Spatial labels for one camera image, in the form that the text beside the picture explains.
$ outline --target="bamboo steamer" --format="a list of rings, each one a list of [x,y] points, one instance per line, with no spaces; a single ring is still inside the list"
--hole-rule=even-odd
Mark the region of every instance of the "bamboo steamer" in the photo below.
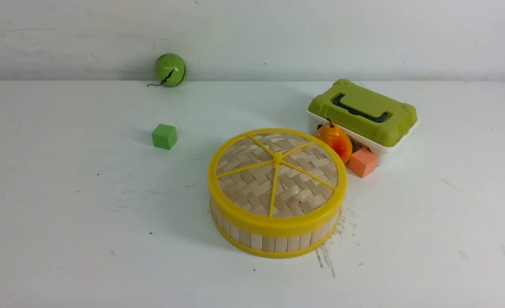
[[[334,232],[346,194],[346,168],[325,143],[268,128],[228,140],[213,156],[210,208],[231,244],[270,258],[321,246]]]

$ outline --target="woven bamboo lid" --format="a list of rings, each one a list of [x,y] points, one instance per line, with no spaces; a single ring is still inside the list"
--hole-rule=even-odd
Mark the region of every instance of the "woven bamboo lid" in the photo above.
[[[337,154],[311,135],[262,129],[219,149],[209,167],[209,187],[221,215],[237,227],[296,236],[339,214],[346,170]]]

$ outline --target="plastic storage box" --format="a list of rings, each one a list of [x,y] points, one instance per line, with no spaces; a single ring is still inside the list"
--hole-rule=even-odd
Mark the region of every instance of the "plastic storage box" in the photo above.
[[[309,128],[313,134],[327,118],[340,125],[354,145],[367,148],[387,163],[418,125],[416,109],[376,92],[338,80],[309,107]]]
[[[251,254],[288,258],[323,244],[338,225],[346,168],[321,140],[289,129],[227,141],[208,172],[219,232]]]

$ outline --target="green cube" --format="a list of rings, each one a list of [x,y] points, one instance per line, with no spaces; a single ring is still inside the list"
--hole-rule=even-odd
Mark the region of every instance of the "green cube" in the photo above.
[[[153,146],[156,148],[164,148],[170,150],[176,143],[176,127],[170,125],[159,124],[157,128],[151,133]]]

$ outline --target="yellow spoke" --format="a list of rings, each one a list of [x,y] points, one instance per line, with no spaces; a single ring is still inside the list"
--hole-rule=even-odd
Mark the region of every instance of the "yellow spoke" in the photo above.
[[[283,158],[287,157],[289,154],[292,154],[293,152],[296,152],[296,150],[299,150],[301,148],[305,148],[306,146],[309,146],[314,143],[315,142],[307,142],[307,143],[301,144],[301,145],[297,146],[296,148],[291,149],[289,152],[286,152],[285,154],[283,154]]]
[[[263,148],[266,152],[268,152],[268,154],[270,154],[271,156],[273,156],[273,152],[271,152],[265,144],[261,143],[260,141],[258,141],[258,139],[254,138],[253,136],[248,136],[250,139],[252,139],[252,141],[256,142],[261,148]]]
[[[244,170],[249,170],[249,169],[252,169],[252,168],[256,168],[257,166],[267,165],[267,164],[272,163],[272,162],[273,162],[273,160],[268,160],[266,162],[261,162],[261,163],[250,165],[250,166],[244,166],[242,168],[234,169],[234,170],[232,170],[230,172],[219,174],[219,175],[216,176],[216,178],[219,179],[221,177],[225,177],[225,176],[231,175],[233,173],[238,173],[238,172],[241,172],[241,171],[244,171]]]
[[[275,173],[273,175],[272,200],[269,203],[269,215],[268,215],[268,217],[272,217],[273,216],[273,207],[274,207],[274,204],[275,204],[275,189],[277,188],[277,173],[278,173],[278,170],[279,170],[279,164],[275,163]]]
[[[293,166],[293,165],[291,165],[291,164],[289,164],[289,163],[287,163],[287,162],[281,162],[281,164],[283,164],[283,165],[287,166],[288,168],[292,168],[292,169],[294,169],[294,170],[297,170],[297,171],[299,171],[299,172],[301,172],[301,173],[303,173],[303,174],[305,174],[305,175],[307,175],[307,176],[311,177],[312,179],[316,180],[317,182],[319,182],[319,183],[321,183],[321,184],[325,185],[326,187],[328,187],[328,188],[332,189],[333,191],[336,191],[336,187],[333,187],[333,186],[332,186],[332,185],[330,185],[329,183],[325,183],[325,181],[323,181],[323,180],[319,179],[318,177],[315,177],[313,174],[311,174],[311,173],[309,173],[309,172],[307,172],[307,171],[305,171],[305,170],[303,170],[303,169],[301,169],[301,168],[299,168],[299,167],[297,167],[297,166]]]

